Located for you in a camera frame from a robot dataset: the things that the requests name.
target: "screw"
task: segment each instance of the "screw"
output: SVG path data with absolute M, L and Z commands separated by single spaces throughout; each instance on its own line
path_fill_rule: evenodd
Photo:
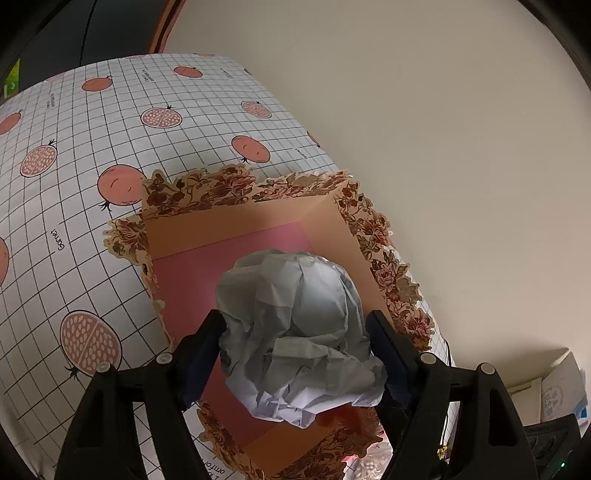
M 109 362 L 101 362 L 96 366 L 96 371 L 100 374 L 104 374 L 109 371 L 111 364 Z
M 495 367 L 493 367 L 491 364 L 482 364 L 480 366 L 480 370 L 482 370 L 482 372 L 486 373 L 487 375 L 492 375 L 496 372 Z
M 166 365 L 173 361 L 173 354 L 164 352 L 156 357 L 156 362 L 160 365 Z
M 421 362 L 427 365 L 432 365 L 437 362 L 437 357 L 432 353 L 426 352 L 421 355 Z

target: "floral border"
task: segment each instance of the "floral border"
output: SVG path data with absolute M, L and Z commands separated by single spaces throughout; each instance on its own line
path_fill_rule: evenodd
M 156 308 L 164 330 L 165 305 L 159 298 L 158 281 L 152 267 L 144 220 L 173 216 L 218 205 L 239 205 L 246 202 L 307 197 L 330 194 L 335 199 L 343 220 L 357 239 L 359 248 L 369 262 L 370 270 L 386 300 L 391 323 L 398 333 L 409 337 L 421 351 L 429 349 L 433 334 L 432 318 L 419 307 L 422 301 L 419 285 L 408 275 L 408 265 L 400 262 L 389 240 L 390 224 L 373 209 L 372 202 L 359 191 L 357 182 L 345 171 L 321 174 L 296 174 L 257 183 L 252 171 L 243 165 L 225 166 L 215 173 L 194 170 L 172 183 L 159 170 L 144 181 L 145 201 L 142 212 L 111 221 L 105 232 L 105 247 L 116 257 L 126 258 L 142 267 L 142 280 Z M 174 349 L 177 339 L 168 336 Z M 333 432 L 306 455 L 284 469 L 276 480 L 340 480 L 341 459 L 348 455 L 364 456 L 371 443 L 378 442 L 378 419 L 372 408 L 356 409 L 364 417 L 367 434 L 350 431 L 338 424 Z M 205 432 L 202 441 L 211 441 L 213 451 L 228 468 L 242 472 L 248 479 L 262 480 L 264 473 L 254 465 L 232 440 L 213 415 L 206 402 L 198 412 Z

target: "orange fruit print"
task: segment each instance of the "orange fruit print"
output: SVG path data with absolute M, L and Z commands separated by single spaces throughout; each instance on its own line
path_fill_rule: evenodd
M 203 72 L 201 70 L 197 70 L 195 67 L 175 67 L 173 70 L 174 73 L 178 75 L 182 75 L 183 77 L 189 77 L 191 79 L 198 79 L 203 76 Z
M 0 285 L 4 282 L 6 274 L 8 273 L 8 263 L 10 262 L 10 254 L 8 247 L 3 238 L 0 238 Z
M 148 127 L 172 128 L 179 126 L 183 121 L 183 117 L 168 105 L 166 108 L 151 108 L 150 110 L 146 110 L 142 113 L 140 120 Z
M 14 126 L 21 121 L 21 113 L 11 113 L 2 122 L 0 122 L 0 135 L 7 134 Z
M 257 116 L 258 118 L 271 118 L 271 111 L 261 102 L 253 102 L 247 100 L 241 103 L 242 110 L 251 115 Z
M 109 88 L 111 85 L 113 85 L 111 77 L 99 77 L 85 81 L 82 85 L 82 90 L 87 92 L 100 92 L 101 90 Z
M 60 79 L 65 75 L 65 72 L 61 72 L 61 73 L 56 73 L 55 75 L 49 77 L 47 80 L 49 80 L 50 82 Z
M 142 182 L 146 176 L 130 165 L 113 165 L 100 174 L 96 183 L 105 199 L 103 210 L 109 205 L 133 205 L 142 199 Z
M 23 177 L 36 177 L 53 165 L 57 158 L 57 148 L 53 143 L 54 140 L 51 140 L 49 144 L 37 147 L 27 154 L 21 163 Z
M 60 326 L 61 348 L 73 365 L 70 378 L 78 372 L 92 376 L 96 366 L 109 362 L 121 364 L 121 341 L 113 329 L 94 313 L 76 310 L 68 313 Z
M 232 138 L 232 147 L 240 155 L 242 160 L 250 160 L 254 163 L 267 163 L 271 159 L 271 153 L 266 146 L 251 137 L 238 135 Z

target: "red object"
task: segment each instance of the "red object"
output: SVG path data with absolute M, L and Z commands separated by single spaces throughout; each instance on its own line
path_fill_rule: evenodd
M 271 111 L 260 102 L 252 102 L 250 100 L 242 102 L 242 110 L 258 118 L 271 118 Z
M 113 85 L 113 80 L 110 77 L 99 77 L 90 79 L 84 82 L 82 90 L 87 92 L 100 92 Z
M 53 165 L 57 158 L 57 148 L 52 145 L 42 145 L 31 150 L 21 163 L 21 175 L 23 177 L 35 177 L 41 175 Z
M 271 152 L 265 145 L 251 137 L 238 135 L 232 138 L 232 147 L 244 160 L 250 160 L 254 163 L 267 163 L 271 159 Z
M 60 342 L 67 359 L 86 375 L 94 375 L 101 362 L 116 367 L 121 363 L 121 341 L 94 313 L 78 310 L 66 315 L 61 321 Z
M 189 77 L 190 79 L 198 79 L 203 76 L 201 70 L 197 70 L 195 67 L 181 67 L 178 66 L 173 70 L 174 73 L 182 75 L 183 77 Z
M 142 113 L 140 120 L 144 125 L 152 128 L 172 128 L 177 127 L 183 121 L 180 113 L 170 108 L 151 108 Z
M 113 165 L 100 174 L 97 182 L 100 196 L 114 205 L 133 205 L 142 199 L 142 182 L 146 176 L 129 165 Z
M 11 113 L 0 123 L 0 135 L 4 135 L 14 128 L 21 121 L 21 113 Z
M 8 264 L 10 262 L 10 253 L 4 239 L 0 238 L 0 285 L 4 282 L 8 273 Z

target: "black device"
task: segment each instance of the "black device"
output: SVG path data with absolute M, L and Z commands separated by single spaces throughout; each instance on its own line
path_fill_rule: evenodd
M 574 413 L 528 425 L 525 427 L 525 435 L 530 443 L 540 480 L 550 480 L 557 475 L 566 466 L 570 454 L 581 440 L 579 423 Z
M 384 480 L 538 480 L 525 430 L 495 369 L 448 367 L 416 351 L 384 315 L 366 321 L 371 347 L 385 364 L 388 381 L 376 407 L 392 444 Z M 209 479 L 183 419 L 199 400 L 226 329 L 212 310 L 174 355 L 141 368 L 117 371 L 100 365 L 70 425 L 56 480 L 145 480 L 132 402 L 145 402 L 161 469 L 167 480 Z M 450 401 L 460 401 L 449 464 L 437 457 Z

